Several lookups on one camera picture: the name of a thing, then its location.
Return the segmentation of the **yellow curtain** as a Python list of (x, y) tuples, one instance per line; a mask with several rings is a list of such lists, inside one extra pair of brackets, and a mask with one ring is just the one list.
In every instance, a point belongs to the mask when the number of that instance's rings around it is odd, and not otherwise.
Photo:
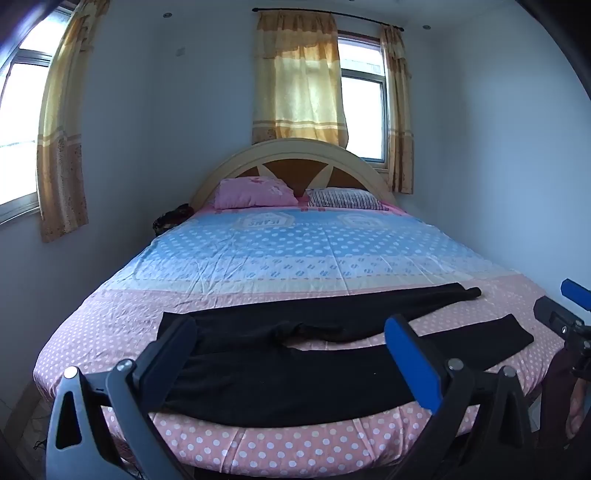
[(332, 14), (259, 13), (254, 37), (254, 144), (300, 138), (348, 145), (338, 40)]
[(414, 193), (414, 134), (410, 107), (410, 72), (401, 30), (387, 25), (381, 31), (387, 99), (388, 183), (394, 193)]
[(94, 37), (108, 1), (81, 1), (49, 65), (37, 139), (41, 239), (57, 240), (88, 223), (82, 173), (81, 104)]

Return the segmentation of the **yellow left curtain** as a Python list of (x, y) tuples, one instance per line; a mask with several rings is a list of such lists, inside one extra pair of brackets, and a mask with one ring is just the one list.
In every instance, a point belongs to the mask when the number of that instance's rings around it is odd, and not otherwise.
[(81, 1), (49, 65), (37, 139), (41, 239), (57, 240), (88, 223), (82, 173), (81, 104), (94, 37), (108, 1)]

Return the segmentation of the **yellow centre curtain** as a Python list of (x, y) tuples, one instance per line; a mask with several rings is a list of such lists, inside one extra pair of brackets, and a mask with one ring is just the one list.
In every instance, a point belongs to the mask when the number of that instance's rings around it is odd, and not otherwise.
[(254, 144), (300, 138), (348, 145), (338, 40), (332, 14), (259, 13), (254, 37)]

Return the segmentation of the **polka dot bed sheet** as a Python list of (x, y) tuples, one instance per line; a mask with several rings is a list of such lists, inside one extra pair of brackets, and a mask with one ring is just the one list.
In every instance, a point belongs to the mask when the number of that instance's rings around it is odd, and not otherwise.
[[(417, 320), (415, 331), (427, 335), (515, 316), (534, 340), (509, 364), (523, 391), (533, 392), (562, 346), (534, 317), (542, 289), (419, 219), (353, 209), (198, 212), (154, 239), (59, 326), (41, 350), (33, 378), (52, 399), (68, 366), (94, 373), (138, 356), (166, 312), (454, 282), (480, 288), (481, 297)], [(280, 429), (222, 426), (167, 413), (152, 420), (188, 466), (327, 477), (396, 462), (428, 418), (426, 410), (408, 403), (366, 417)]]

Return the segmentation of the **left window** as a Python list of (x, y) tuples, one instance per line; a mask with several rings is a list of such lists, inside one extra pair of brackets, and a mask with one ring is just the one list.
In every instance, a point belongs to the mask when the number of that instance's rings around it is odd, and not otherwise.
[(0, 215), (3, 223), (38, 208), (38, 125), (51, 60), (72, 15), (60, 6), (25, 37), (1, 70)]

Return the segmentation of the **striped pillow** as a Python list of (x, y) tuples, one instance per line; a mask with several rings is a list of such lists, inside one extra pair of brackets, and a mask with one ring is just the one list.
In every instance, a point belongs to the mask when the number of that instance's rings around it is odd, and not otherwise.
[(383, 203), (367, 190), (328, 187), (308, 189), (308, 205), (318, 208), (383, 210)]

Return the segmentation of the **cream arched wooden headboard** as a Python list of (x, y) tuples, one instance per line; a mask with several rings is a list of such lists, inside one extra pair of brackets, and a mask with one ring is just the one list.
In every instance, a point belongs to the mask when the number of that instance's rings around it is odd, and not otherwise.
[(383, 202), (396, 203), (383, 176), (346, 149), (315, 140), (280, 139), (230, 156), (197, 188), (190, 206), (195, 210), (204, 207), (221, 180), (247, 175), (283, 180), (297, 196), (315, 188), (362, 188)]

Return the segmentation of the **black bag beside bed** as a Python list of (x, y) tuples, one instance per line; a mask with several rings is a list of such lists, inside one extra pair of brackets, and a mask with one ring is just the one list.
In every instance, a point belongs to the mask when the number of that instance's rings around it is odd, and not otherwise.
[(188, 203), (184, 203), (175, 209), (159, 216), (152, 223), (152, 230), (155, 236), (159, 236), (166, 231), (182, 224), (194, 214), (194, 209)]

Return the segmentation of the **yellow right curtain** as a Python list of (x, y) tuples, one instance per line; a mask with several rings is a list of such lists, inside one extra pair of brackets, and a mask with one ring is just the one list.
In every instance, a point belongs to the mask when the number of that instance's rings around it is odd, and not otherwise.
[(394, 193), (414, 193), (414, 134), (410, 107), (410, 72), (401, 30), (387, 25), (381, 31), (387, 99), (388, 183)]

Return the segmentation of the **window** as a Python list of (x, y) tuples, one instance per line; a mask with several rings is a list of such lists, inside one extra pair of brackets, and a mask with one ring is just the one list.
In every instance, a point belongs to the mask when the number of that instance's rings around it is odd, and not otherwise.
[(72, 15), (60, 6), (25, 37), (1, 70), (0, 215), (3, 223), (38, 208), (38, 125), (51, 60)]
[(346, 149), (378, 168), (386, 167), (387, 89), (381, 45), (377, 40), (339, 35), (349, 143)]

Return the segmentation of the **pink pillow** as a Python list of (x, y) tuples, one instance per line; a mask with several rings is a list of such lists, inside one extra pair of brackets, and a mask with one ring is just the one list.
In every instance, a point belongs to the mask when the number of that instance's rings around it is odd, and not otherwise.
[(263, 176), (221, 180), (214, 195), (217, 210), (297, 206), (294, 191), (283, 180)]

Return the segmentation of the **centre window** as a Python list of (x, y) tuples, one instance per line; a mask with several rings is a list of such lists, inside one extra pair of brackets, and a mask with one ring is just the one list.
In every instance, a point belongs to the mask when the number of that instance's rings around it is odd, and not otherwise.
[(346, 149), (378, 168), (386, 167), (387, 89), (381, 45), (377, 40), (339, 35), (349, 143)]

